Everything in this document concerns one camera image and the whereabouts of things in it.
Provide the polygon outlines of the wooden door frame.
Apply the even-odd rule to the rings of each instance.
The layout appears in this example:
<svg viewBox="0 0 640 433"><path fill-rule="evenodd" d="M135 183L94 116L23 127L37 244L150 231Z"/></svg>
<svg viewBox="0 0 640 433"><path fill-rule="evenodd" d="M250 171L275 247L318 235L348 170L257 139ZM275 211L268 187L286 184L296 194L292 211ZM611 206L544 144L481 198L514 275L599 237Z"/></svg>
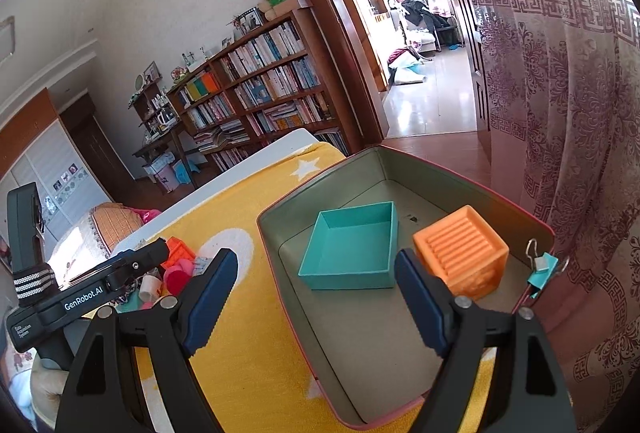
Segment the wooden door frame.
<svg viewBox="0 0 640 433"><path fill-rule="evenodd" d="M355 0L311 0L355 115L363 145L381 144L388 132L381 93L384 73L376 59Z"/></svg>

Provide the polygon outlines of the small wooden desk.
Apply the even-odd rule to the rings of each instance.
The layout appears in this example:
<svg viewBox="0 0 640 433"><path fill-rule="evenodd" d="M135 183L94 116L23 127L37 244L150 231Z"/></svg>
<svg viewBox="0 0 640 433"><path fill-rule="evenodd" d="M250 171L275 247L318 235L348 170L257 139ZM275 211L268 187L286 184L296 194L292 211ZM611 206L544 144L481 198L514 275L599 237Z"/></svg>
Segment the small wooden desk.
<svg viewBox="0 0 640 433"><path fill-rule="evenodd" d="M134 152L134 156L137 159L143 160L146 167L151 167L153 161L158 156L168 150L173 151L182 164L184 171L186 171L186 176L188 176L190 184L194 189L196 189L198 188L198 181L193 176L193 171L188 159L188 153L186 152L186 149L183 148L180 140L180 134L185 131L186 127L182 122L175 122L170 127L167 127L166 130L162 130L146 144L143 144Z"/></svg>

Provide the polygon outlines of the orange embossed toy block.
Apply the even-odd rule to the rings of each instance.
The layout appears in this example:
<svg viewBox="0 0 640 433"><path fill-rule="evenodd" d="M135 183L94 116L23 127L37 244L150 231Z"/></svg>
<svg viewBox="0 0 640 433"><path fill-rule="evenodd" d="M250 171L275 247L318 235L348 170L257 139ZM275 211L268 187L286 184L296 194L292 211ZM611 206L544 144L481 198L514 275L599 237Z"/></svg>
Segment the orange embossed toy block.
<svg viewBox="0 0 640 433"><path fill-rule="evenodd" d="M180 260L186 260L189 262L193 262L195 260L195 253L179 238L167 238L165 243L168 248L168 257L166 261L163 261L163 263L160 264L164 269L171 268Z"/></svg>

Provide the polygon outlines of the teal binder clip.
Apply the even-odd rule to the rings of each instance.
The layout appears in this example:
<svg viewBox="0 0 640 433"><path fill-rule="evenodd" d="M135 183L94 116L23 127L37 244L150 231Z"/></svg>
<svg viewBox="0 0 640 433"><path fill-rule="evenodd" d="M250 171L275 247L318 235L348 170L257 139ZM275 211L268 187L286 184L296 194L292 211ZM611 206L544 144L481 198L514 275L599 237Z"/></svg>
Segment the teal binder clip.
<svg viewBox="0 0 640 433"><path fill-rule="evenodd" d="M527 242L525 255L529 259L532 272L527 278L529 286L529 297L536 299L540 292L548 285L549 280L555 273L559 260L548 252L539 253L538 242L532 238Z"/></svg>

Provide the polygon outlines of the orange ribbed plastic cube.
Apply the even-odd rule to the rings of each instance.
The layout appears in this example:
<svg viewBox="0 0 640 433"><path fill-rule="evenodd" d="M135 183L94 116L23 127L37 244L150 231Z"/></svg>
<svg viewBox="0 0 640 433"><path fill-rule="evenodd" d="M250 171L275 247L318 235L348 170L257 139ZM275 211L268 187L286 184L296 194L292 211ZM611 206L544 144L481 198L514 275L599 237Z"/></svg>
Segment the orange ribbed plastic cube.
<svg viewBox="0 0 640 433"><path fill-rule="evenodd" d="M421 229L412 241L424 268L455 297L477 301L498 289L509 247L471 205Z"/></svg>

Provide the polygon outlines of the teal open cardboard box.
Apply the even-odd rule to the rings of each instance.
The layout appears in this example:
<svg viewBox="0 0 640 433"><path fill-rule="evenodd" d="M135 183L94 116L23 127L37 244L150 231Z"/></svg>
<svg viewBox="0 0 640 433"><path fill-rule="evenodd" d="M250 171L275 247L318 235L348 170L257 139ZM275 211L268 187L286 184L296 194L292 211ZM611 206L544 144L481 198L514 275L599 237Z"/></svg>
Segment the teal open cardboard box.
<svg viewBox="0 0 640 433"><path fill-rule="evenodd" d="M298 277L311 290L391 288L398 229L392 201L321 211Z"/></svg>

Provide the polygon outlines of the pink plastic cup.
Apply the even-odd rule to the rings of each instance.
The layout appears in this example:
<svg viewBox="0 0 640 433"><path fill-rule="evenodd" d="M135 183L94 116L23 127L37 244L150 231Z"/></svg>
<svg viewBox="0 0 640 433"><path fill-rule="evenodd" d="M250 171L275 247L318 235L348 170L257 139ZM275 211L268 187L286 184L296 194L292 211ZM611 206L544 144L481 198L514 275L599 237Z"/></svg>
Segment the pink plastic cup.
<svg viewBox="0 0 640 433"><path fill-rule="evenodd" d="M180 259L166 269L163 280L167 292L178 297L191 280L193 271L193 262L186 259Z"/></svg>

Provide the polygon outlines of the white wardrobe doors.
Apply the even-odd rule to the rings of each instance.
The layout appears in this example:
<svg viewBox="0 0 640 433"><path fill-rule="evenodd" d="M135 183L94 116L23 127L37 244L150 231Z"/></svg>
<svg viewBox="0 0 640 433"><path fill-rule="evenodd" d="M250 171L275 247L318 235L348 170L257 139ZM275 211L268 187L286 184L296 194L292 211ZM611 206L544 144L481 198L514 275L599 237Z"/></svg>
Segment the white wardrobe doors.
<svg viewBox="0 0 640 433"><path fill-rule="evenodd" d="M30 182L37 185L42 208L46 259L81 216L110 200L58 121L27 146L1 179L3 239L9 238L6 197L10 190Z"/></svg>

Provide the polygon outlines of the yellow patterned towel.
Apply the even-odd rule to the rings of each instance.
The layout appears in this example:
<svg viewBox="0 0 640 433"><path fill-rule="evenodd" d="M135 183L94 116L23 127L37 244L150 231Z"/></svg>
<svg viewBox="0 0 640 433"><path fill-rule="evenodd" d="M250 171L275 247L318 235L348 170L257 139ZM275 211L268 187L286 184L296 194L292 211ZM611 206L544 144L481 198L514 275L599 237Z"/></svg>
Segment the yellow patterned towel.
<svg viewBox="0 0 640 433"><path fill-rule="evenodd" d="M191 359L228 432L343 432L300 353L277 294L256 224L259 213L337 164L325 142L265 168L208 199L157 237L176 237L203 257L239 259L238 279L212 337Z"/></svg>

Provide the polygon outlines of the large wooden bookshelf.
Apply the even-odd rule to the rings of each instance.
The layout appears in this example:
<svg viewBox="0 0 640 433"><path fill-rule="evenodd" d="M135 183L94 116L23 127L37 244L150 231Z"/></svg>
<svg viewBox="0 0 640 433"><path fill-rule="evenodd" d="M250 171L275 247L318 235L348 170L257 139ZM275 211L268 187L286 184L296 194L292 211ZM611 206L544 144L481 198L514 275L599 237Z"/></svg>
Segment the large wooden bookshelf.
<svg viewBox="0 0 640 433"><path fill-rule="evenodd" d="M362 147L356 116L309 8L258 26L167 93L195 150L219 171L308 130L345 156Z"/></svg>

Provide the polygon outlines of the pink rimmed metal storage tin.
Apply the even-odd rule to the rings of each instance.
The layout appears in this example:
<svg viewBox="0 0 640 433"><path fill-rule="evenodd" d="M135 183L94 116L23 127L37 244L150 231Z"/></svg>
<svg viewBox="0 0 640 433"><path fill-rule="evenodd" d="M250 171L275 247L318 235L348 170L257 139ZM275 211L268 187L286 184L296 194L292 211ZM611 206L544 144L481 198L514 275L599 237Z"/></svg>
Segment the pink rimmed metal storage tin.
<svg viewBox="0 0 640 433"><path fill-rule="evenodd" d="M480 304L509 312L526 288L525 247L553 248L552 229L500 194L437 164L373 147L329 167L258 216L274 283L295 340L335 421L371 430L422 404L440 366L398 287L313 290L299 278L320 212L390 202L397 246L442 217L471 205L509 248L499 288Z"/></svg>

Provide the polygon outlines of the orange plaid pillow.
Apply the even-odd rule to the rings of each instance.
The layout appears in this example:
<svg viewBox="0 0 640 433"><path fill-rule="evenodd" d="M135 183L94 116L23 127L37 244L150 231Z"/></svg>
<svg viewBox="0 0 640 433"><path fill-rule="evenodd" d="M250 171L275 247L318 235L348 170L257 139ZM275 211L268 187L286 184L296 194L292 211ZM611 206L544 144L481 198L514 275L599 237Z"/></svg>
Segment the orange plaid pillow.
<svg viewBox="0 0 640 433"><path fill-rule="evenodd" d="M90 223L107 257L111 256L119 242L143 225L142 217L132 208L112 202L93 208L90 211Z"/></svg>

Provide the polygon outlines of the blue plastic stool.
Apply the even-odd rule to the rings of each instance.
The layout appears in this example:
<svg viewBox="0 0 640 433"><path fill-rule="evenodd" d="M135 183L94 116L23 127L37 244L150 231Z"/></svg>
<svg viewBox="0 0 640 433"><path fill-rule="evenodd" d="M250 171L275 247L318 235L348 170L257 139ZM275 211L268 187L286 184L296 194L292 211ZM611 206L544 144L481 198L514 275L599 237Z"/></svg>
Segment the blue plastic stool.
<svg viewBox="0 0 640 433"><path fill-rule="evenodd" d="M193 163L191 160L188 161L189 167L185 167L181 160L177 160L174 164L172 164L172 169L174 170L176 179L180 184L190 184L191 179L188 174L188 171L191 172L191 175L200 173L200 169L198 166Z"/></svg>

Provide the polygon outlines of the tall narrow wooden shelf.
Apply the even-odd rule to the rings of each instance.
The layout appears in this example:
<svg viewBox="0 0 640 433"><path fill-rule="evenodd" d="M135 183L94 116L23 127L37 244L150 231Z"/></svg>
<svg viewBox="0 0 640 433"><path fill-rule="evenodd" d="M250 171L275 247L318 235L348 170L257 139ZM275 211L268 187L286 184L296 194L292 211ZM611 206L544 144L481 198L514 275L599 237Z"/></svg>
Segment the tall narrow wooden shelf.
<svg viewBox="0 0 640 433"><path fill-rule="evenodd" d="M147 140L157 138L178 122L176 110L160 86L159 78L155 81L147 78L136 87L128 109L136 112L140 119L139 126L145 129Z"/></svg>

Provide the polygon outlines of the purple patterned curtain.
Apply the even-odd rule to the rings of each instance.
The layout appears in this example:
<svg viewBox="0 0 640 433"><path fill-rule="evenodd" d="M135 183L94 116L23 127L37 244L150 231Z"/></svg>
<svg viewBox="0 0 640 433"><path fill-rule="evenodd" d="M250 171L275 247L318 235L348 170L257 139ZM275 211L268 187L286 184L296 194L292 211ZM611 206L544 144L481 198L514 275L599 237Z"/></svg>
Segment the purple patterned curtain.
<svg viewBox="0 0 640 433"><path fill-rule="evenodd" d="M639 11L632 0L471 0L491 186L548 224L564 265L534 309L579 431L639 372Z"/></svg>

